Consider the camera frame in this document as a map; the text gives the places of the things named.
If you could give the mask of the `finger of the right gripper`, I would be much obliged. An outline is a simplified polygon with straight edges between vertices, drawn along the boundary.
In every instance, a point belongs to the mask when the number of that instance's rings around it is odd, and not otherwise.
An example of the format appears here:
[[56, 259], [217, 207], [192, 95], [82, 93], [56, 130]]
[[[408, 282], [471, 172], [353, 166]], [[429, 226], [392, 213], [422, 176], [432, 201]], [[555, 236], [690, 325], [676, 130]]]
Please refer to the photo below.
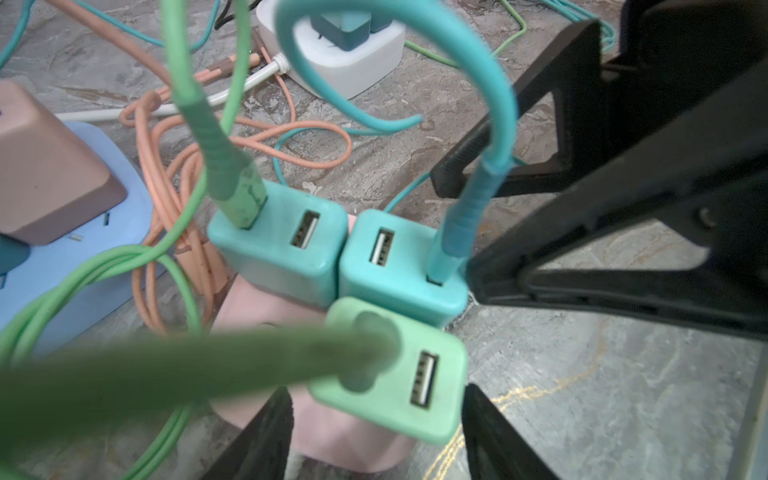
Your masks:
[[[556, 193], [604, 163], [606, 86], [601, 78], [601, 24], [580, 21], [560, 32], [514, 82], [519, 118], [516, 165], [498, 197]], [[534, 139], [532, 111], [550, 96], [556, 150], [551, 156], [529, 150]]]
[[759, 62], [471, 259], [485, 305], [767, 337], [767, 65]]

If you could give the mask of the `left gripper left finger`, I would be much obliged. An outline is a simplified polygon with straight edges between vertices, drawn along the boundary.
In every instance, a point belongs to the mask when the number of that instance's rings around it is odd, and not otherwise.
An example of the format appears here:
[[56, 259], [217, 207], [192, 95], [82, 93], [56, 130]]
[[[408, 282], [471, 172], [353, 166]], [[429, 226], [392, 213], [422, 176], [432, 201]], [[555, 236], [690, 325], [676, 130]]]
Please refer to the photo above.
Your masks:
[[291, 396], [279, 387], [201, 479], [283, 479], [293, 427]]

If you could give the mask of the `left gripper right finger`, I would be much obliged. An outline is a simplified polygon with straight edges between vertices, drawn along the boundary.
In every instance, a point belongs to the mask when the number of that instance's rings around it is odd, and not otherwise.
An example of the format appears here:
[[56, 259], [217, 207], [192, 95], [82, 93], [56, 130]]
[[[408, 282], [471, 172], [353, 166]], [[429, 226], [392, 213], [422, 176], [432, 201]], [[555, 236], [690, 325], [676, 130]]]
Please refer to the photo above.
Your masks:
[[472, 480], [558, 480], [482, 390], [465, 388], [462, 427]]

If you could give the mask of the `light green USB charger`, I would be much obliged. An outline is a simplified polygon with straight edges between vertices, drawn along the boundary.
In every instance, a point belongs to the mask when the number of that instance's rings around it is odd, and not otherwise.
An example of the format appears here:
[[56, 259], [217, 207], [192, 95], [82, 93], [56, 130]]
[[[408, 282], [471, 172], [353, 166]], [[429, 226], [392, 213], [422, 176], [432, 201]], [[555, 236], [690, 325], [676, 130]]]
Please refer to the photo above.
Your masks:
[[468, 373], [468, 353], [457, 337], [374, 304], [344, 297], [327, 311], [326, 325], [379, 333], [397, 342], [385, 368], [313, 380], [318, 402], [434, 445], [458, 428]]

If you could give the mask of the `teal USB charger with green cable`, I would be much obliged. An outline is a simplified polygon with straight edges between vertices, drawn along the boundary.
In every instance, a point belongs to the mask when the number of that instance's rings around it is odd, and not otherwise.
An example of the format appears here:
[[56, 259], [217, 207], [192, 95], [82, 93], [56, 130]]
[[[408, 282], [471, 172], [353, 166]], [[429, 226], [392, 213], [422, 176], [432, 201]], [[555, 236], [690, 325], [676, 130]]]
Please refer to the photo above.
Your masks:
[[248, 229], [222, 213], [208, 237], [230, 267], [254, 286], [318, 309], [338, 298], [338, 263], [349, 231], [344, 207], [267, 181], [267, 200]]

